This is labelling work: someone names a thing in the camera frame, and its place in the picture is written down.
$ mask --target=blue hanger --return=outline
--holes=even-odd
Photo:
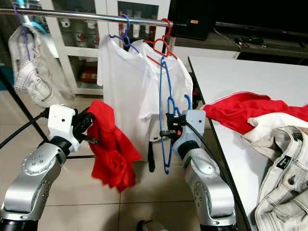
[[[19,22],[22,30],[23,30],[23,38],[24,38],[24,43],[26,45],[26,50],[27,50],[27,55],[28,55],[28,60],[30,61],[30,52],[29,52],[29,48],[28,48],[28,35],[27,35],[27,29],[24,27],[24,25],[22,24],[19,16],[18,16],[18,12],[16,10],[15,5],[13,4],[13,8],[14,8],[14,12],[15,12],[15,16],[17,18],[17,21]]]
[[[168,86],[169,86],[169,97],[167,99],[168,113],[173,114],[173,116],[180,116],[181,115],[180,110],[176,106],[175,101],[172,97],[171,79],[170,79],[170,76],[169,76],[169,71],[168,71],[167,63],[165,61],[165,57],[163,56],[161,58],[161,61],[160,61],[160,82],[159,82],[159,128],[160,128],[161,131],[163,130],[163,128],[162,128],[162,72],[163,72],[163,66],[165,66],[165,69],[166,69]],[[191,110],[192,103],[191,103],[190,97],[188,95],[184,95],[184,97],[188,101],[188,109]],[[171,113],[171,109],[170,109],[170,102],[172,103],[172,110],[173,110],[172,113]],[[171,156],[172,156],[173,145],[172,145],[172,143],[170,144],[168,162],[166,163],[164,137],[161,138],[161,143],[162,143],[162,151],[163,151],[163,159],[164,159],[164,170],[165,170],[166,174],[169,174],[169,170],[167,168],[171,166]]]
[[[123,34],[123,35],[120,35],[120,36],[118,36],[118,35],[113,35],[113,36],[109,35],[109,36],[110,36],[111,38],[118,38],[118,39],[122,40],[123,45],[124,45],[125,47],[132,47],[133,49],[136,50],[137,53],[139,53],[139,50],[137,50],[137,48],[134,47],[134,46],[130,43],[129,37],[128,37],[128,35],[127,35],[128,31],[129,31],[129,29],[130,29],[129,18],[128,18],[125,14],[121,14],[121,16],[122,16],[123,18],[126,18],[126,19],[127,19],[127,24],[128,24],[128,25],[127,25],[127,28],[125,29],[124,34]]]
[[[17,0],[18,2],[18,5],[20,8],[25,8],[25,3],[24,3],[24,0]],[[29,17],[27,15],[23,15],[23,18],[25,20],[25,23],[24,25],[30,25],[30,26],[33,26],[33,27],[36,27],[37,29],[39,29],[44,35],[46,35],[46,31],[45,29],[38,23],[36,22],[30,22],[29,20]]]

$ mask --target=television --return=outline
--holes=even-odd
[[[216,26],[308,37],[306,1],[214,2]]]

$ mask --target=white cabinet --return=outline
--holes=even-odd
[[[41,0],[45,10],[107,14],[105,0]],[[75,94],[102,95],[96,84],[99,38],[109,34],[106,22],[46,17],[69,85]]]
[[[129,18],[149,18],[158,19],[168,18],[170,0],[106,0],[109,15],[126,14]],[[125,31],[126,25],[108,23],[109,31],[112,35],[119,35]],[[165,27],[131,25],[128,36],[131,42],[139,39],[154,41],[165,34]],[[157,45],[161,50],[163,44]]]
[[[126,14],[128,17],[162,19],[168,17],[170,0],[41,0],[45,10]],[[96,85],[99,39],[107,34],[119,35],[126,24],[96,22],[79,19],[46,17],[51,37],[67,81],[75,94],[102,95]],[[164,27],[131,25],[131,42],[139,39],[155,40],[165,34]]]
[[[237,59],[240,54],[238,51],[222,51],[213,49],[202,49],[193,47],[173,47],[173,53],[175,53],[183,62],[188,72],[191,72],[191,67],[188,62],[188,56],[201,56],[201,57],[212,57],[212,58],[223,58],[223,59]]]

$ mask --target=purple hanger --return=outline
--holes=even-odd
[[[124,34],[123,34],[123,35],[120,35],[120,36],[118,36],[118,35],[113,35],[113,36],[109,35],[109,36],[110,36],[111,38],[118,38],[118,39],[122,40],[122,41],[123,41],[123,45],[124,45],[125,47],[132,47],[133,49],[136,50],[137,53],[139,53],[139,50],[137,50],[137,48],[135,48],[135,47],[130,43],[129,37],[127,36],[127,32],[128,32],[129,29],[130,29],[129,18],[128,18],[125,14],[121,14],[121,16],[122,16],[123,18],[126,18],[126,19],[127,19],[127,24],[128,24],[128,25],[127,25],[127,28],[126,28],[126,30],[125,30],[125,32],[124,32]]]

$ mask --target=white table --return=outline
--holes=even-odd
[[[206,103],[237,91],[251,91],[291,106],[308,104],[307,66],[196,56],[189,61]],[[268,160],[244,142],[240,133],[212,122],[245,212],[256,229],[253,209]]]

